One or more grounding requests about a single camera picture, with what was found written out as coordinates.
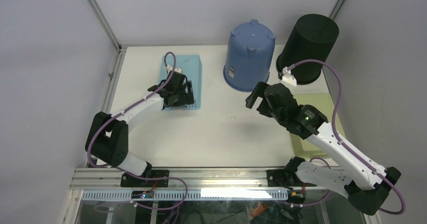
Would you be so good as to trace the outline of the large blue plastic bucket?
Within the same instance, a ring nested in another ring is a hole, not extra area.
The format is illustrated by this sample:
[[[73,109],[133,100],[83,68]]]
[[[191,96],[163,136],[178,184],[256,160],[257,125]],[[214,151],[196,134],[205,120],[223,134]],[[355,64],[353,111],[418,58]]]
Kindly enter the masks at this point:
[[[267,82],[275,49],[275,34],[256,19],[230,32],[223,76],[241,92],[251,92],[259,81]]]

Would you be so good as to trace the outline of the aluminium front rail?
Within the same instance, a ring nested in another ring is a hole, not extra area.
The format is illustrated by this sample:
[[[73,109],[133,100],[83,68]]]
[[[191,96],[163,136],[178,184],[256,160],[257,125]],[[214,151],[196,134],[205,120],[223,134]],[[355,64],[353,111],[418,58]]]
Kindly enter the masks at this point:
[[[264,168],[154,168],[153,172],[169,171],[169,180],[158,181],[156,189],[183,189],[184,185],[177,179],[186,182],[188,189],[196,190],[207,187],[276,187],[272,173],[283,167]],[[142,180],[128,181],[128,176],[116,169],[75,169],[71,190],[133,189],[148,190],[154,181],[144,183]]]

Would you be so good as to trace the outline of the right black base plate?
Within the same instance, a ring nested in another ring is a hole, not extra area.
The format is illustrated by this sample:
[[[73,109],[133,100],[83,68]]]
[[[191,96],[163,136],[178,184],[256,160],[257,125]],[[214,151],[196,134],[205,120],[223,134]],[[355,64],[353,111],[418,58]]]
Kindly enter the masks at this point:
[[[284,169],[267,170],[266,176],[268,187],[285,187],[288,189],[303,187],[303,182],[296,176],[295,172]]]

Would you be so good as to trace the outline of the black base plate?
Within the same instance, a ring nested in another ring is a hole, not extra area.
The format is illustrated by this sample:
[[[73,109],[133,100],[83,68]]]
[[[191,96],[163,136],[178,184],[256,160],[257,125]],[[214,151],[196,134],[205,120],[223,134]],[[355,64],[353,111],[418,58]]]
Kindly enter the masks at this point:
[[[285,187],[288,189],[303,187],[303,182],[296,176],[295,172],[284,169],[267,170],[266,176],[268,187]]]
[[[169,177],[169,174],[169,170],[152,170],[149,180],[142,180],[129,174],[123,174],[120,186],[123,188],[148,188],[154,185],[160,188],[168,187],[169,180],[164,178]]]

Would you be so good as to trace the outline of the orange object under table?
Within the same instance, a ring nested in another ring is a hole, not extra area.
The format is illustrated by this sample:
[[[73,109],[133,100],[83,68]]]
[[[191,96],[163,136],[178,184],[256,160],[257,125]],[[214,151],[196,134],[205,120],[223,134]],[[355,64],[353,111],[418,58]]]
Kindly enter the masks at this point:
[[[249,215],[253,218],[261,215],[263,212],[265,212],[266,210],[268,210],[269,205],[268,204],[263,204],[262,202],[252,202],[249,205]]]

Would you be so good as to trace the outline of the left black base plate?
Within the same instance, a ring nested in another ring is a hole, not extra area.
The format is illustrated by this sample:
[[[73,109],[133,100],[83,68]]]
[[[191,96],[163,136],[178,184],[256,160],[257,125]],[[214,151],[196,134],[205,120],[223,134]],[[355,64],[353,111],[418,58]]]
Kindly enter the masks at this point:
[[[120,186],[123,188],[148,188],[154,185],[160,188],[168,187],[169,180],[164,178],[169,177],[169,174],[169,170],[152,170],[149,180],[142,180],[129,174],[123,174]]]

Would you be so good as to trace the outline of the light blue perforated basket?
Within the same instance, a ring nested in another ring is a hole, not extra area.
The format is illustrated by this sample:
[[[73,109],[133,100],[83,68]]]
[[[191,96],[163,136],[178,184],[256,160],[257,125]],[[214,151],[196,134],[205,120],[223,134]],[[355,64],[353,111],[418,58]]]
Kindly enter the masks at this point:
[[[194,97],[193,104],[185,106],[169,107],[164,111],[172,110],[199,110],[201,108],[201,90],[202,90],[202,64],[199,55],[176,55],[176,69],[187,76],[191,82]]]

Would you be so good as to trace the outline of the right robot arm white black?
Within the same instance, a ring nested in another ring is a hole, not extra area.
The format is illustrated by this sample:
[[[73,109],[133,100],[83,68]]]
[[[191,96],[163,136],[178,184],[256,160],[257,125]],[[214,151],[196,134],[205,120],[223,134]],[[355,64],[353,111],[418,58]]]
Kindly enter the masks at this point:
[[[401,176],[398,169],[385,168],[368,158],[335,131],[332,122],[317,108],[298,104],[283,84],[259,82],[246,98],[246,107],[251,109],[257,98],[262,99],[257,107],[259,114],[275,119],[289,133],[317,146],[342,167],[342,171],[334,171],[293,157],[282,173],[274,176],[277,184],[314,184],[340,194],[366,215],[381,210]]]

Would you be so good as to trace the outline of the large black plastic bucket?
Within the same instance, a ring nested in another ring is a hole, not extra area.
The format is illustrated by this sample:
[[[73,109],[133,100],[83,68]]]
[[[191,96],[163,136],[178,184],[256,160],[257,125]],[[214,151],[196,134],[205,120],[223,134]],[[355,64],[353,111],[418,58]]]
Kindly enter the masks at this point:
[[[339,35],[338,25],[329,17],[306,14],[298,18],[293,30],[276,60],[276,70],[282,73],[302,60],[325,62]]]

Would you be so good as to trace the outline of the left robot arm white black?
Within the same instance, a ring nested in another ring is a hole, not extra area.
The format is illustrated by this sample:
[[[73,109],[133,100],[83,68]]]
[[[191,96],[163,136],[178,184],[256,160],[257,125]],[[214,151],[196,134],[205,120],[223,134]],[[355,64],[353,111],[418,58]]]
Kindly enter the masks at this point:
[[[192,82],[186,75],[171,72],[165,80],[148,88],[139,101],[117,113],[98,112],[92,121],[85,150],[106,165],[132,176],[139,187],[150,184],[152,165],[129,150],[129,133],[149,116],[167,108],[194,103]]]

